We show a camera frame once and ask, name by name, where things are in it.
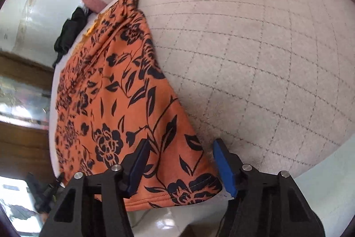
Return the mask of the orange black floral garment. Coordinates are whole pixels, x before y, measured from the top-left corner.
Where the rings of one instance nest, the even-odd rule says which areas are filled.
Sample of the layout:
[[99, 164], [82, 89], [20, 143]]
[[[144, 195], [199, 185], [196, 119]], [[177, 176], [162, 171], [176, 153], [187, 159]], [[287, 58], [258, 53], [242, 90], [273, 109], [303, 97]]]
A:
[[222, 190], [178, 97], [159, 67], [138, 0], [98, 15], [59, 77], [55, 147], [68, 182], [103, 173], [139, 142], [149, 159], [128, 211], [186, 206]]

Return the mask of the black tripod stand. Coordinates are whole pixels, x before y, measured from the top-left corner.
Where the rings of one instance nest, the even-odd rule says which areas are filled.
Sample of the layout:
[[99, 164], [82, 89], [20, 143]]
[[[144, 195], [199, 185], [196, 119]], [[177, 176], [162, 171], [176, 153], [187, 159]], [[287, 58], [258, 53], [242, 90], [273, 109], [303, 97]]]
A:
[[51, 211], [51, 204], [54, 202], [54, 197], [61, 187], [63, 179], [64, 173], [61, 173], [53, 183], [41, 185], [32, 173], [26, 175], [25, 182], [34, 197], [34, 208], [38, 213], [49, 213]]

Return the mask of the stained glass wooden door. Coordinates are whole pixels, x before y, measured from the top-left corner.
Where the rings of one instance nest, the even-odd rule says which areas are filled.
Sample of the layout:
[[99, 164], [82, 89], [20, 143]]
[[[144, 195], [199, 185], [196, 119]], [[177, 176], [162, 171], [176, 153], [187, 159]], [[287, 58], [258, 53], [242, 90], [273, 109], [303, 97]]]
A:
[[1, 176], [50, 182], [49, 107], [53, 70], [1, 52]]

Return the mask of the black garment on bed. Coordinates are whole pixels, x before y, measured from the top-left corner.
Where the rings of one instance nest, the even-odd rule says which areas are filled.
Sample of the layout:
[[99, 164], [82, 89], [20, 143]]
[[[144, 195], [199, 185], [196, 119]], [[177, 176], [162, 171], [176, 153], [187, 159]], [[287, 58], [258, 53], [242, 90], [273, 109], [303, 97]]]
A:
[[68, 53], [78, 34], [87, 25], [87, 20], [91, 13], [93, 13], [93, 11], [87, 7], [77, 7], [72, 13], [71, 18], [64, 22], [61, 33], [53, 46], [54, 51], [57, 53], [57, 58], [52, 65], [53, 68], [55, 68], [62, 57]]

